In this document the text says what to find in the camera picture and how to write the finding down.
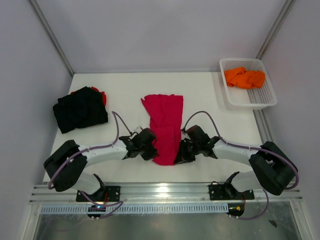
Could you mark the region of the magenta t shirt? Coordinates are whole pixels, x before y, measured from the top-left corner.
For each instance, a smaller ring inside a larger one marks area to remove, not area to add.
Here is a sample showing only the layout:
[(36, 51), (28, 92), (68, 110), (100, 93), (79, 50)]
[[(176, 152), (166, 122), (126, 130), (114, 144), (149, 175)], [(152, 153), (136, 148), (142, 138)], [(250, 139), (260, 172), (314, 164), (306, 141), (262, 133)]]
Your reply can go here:
[(149, 94), (141, 99), (149, 114), (150, 129), (156, 135), (158, 156), (154, 162), (161, 166), (173, 166), (182, 137), (184, 97), (182, 95)]

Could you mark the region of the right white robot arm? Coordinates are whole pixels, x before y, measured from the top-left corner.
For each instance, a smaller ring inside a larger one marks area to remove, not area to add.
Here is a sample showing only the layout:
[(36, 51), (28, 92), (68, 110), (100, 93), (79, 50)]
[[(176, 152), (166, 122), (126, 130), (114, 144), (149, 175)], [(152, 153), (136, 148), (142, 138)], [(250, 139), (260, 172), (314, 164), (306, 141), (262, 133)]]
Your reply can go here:
[(245, 164), (252, 168), (248, 172), (234, 172), (223, 183), (223, 191), (230, 199), (257, 189), (279, 196), (295, 179), (298, 168), (273, 142), (266, 141), (258, 147), (227, 142), (219, 136), (209, 137), (200, 126), (194, 125), (180, 141), (174, 164), (191, 163), (197, 155), (213, 159), (224, 159)]

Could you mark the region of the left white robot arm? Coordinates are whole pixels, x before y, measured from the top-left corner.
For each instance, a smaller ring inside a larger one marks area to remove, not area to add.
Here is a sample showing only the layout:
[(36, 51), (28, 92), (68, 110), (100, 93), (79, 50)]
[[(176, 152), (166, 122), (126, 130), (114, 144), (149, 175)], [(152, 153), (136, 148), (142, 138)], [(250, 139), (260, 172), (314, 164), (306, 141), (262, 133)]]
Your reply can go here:
[(85, 168), (106, 161), (122, 161), (141, 156), (149, 161), (158, 156), (156, 134), (144, 128), (133, 136), (121, 136), (115, 142), (99, 145), (79, 145), (68, 140), (43, 164), (50, 178), (48, 188), (57, 192), (77, 190), (88, 201), (101, 202), (108, 188), (97, 174), (85, 173)]

